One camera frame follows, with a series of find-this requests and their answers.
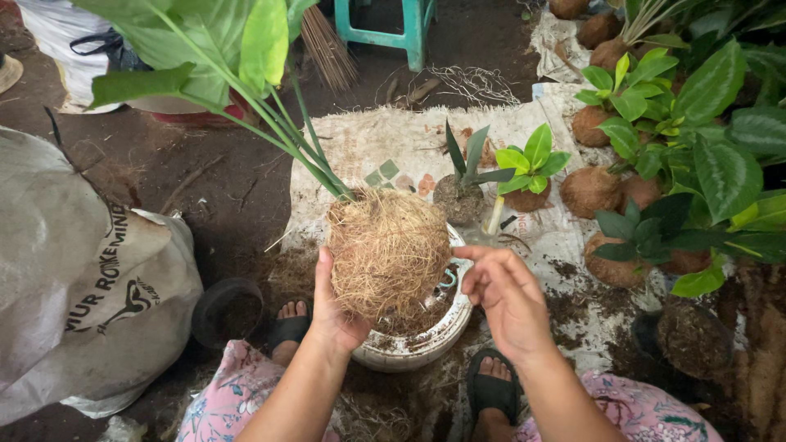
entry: white plastic bucket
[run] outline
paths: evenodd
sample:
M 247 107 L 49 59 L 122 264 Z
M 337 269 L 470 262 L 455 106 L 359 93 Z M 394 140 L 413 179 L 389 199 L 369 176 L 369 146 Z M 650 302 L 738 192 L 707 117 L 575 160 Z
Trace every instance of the white plastic bucket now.
M 450 224 L 447 229 L 451 247 L 465 245 Z M 352 352 L 352 359 L 372 370 L 395 373 L 420 368 L 452 347 L 467 327 L 472 313 L 469 298 L 461 292 L 461 281 L 464 273 L 472 266 L 472 261 L 452 258 L 450 262 L 458 265 L 458 287 L 453 305 L 436 325 L 423 333 L 407 337 L 395 337 L 371 330 L 368 339 Z

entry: broom bristles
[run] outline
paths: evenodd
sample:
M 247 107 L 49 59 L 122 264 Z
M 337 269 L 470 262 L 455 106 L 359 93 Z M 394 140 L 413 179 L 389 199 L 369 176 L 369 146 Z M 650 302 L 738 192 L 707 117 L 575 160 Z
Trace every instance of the broom bristles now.
M 302 34 L 306 50 L 317 62 L 320 77 L 333 91 L 348 90 L 358 80 L 358 68 L 316 5 L 303 13 Z

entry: person's right hand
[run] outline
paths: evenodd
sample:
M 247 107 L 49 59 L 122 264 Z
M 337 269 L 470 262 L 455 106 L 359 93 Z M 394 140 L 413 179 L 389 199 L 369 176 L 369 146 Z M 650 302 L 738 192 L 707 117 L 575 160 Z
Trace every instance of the person's right hand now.
M 521 366 L 556 350 L 538 280 L 514 251 L 466 245 L 453 253 L 475 262 L 461 291 L 473 305 L 483 306 L 494 343 L 506 358 Z

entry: toe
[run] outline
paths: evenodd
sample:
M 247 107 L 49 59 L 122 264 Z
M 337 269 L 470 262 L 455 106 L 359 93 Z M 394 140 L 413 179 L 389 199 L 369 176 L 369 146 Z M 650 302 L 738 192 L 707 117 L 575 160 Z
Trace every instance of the toe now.
M 491 375 L 492 367 L 494 367 L 494 361 L 491 359 L 491 357 L 486 356 L 482 361 L 480 361 L 480 369 L 478 370 L 478 373 Z
M 494 358 L 494 368 L 491 369 L 491 376 L 502 378 L 502 361 L 499 358 Z

